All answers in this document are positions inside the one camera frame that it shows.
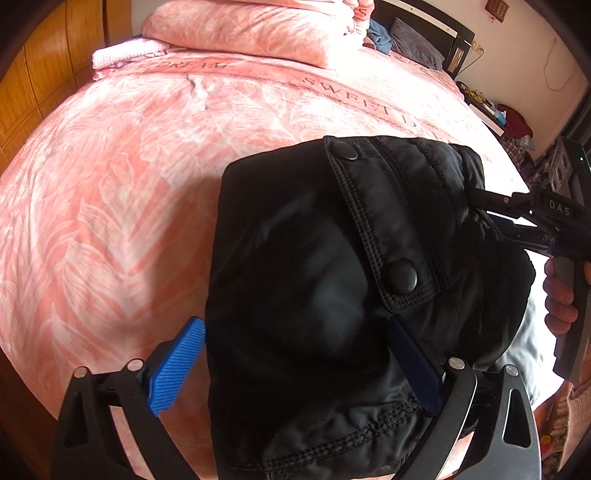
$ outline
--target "wall socket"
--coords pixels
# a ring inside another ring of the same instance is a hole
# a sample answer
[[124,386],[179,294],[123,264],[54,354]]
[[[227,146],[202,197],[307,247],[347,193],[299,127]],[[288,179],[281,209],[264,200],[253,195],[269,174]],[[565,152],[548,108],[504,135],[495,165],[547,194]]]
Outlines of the wall socket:
[[478,55],[484,55],[484,47],[480,45],[476,40],[472,42],[471,49],[478,53]]

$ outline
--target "gray pillow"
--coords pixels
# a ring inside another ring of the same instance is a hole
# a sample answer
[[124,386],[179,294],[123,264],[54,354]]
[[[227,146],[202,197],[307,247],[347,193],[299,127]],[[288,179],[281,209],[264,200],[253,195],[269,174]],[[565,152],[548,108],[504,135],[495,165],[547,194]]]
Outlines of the gray pillow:
[[390,28],[392,50],[432,70],[443,70],[445,58],[425,37],[399,18]]

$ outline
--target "white wall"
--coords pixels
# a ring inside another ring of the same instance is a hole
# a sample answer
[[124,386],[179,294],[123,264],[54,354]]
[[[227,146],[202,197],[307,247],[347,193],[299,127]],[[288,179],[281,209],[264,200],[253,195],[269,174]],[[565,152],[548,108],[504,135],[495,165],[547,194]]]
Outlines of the white wall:
[[[505,0],[509,10],[503,23],[484,10],[486,0],[426,0],[472,30],[485,48],[484,56],[458,76],[493,102],[520,111],[534,131],[537,158],[558,136],[587,87],[578,64],[556,32],[525,0]],[[544,65],[556,39],[546,69]],[[471,51],[464,66],[477,58]]]
[[134,35],[139,35],[139,29],[144,19],[168,0],[131,0],[131,27]]

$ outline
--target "black jacket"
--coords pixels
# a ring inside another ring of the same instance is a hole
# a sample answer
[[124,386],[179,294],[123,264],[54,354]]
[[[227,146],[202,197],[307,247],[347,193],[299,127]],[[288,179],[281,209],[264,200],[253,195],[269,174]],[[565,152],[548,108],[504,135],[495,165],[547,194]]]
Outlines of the black jacket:
[[430,416],[388,348],[393,314],[475,368],[503,354],[535,273],[467,207],[473,188],[478,155],[419,138],[325,137],[226,169],[206,306],[220,480],[396,472]]

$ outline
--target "folded blanket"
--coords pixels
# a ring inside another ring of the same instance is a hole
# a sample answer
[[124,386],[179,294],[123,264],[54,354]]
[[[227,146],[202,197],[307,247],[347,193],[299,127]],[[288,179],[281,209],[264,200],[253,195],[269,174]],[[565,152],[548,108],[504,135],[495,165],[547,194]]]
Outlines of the folded blanket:
[[185,50],[160,40],[133,38],[132,40],[97,50],[92,54],[92,68],[119,68],[130,61],[159,57],[172,51]]

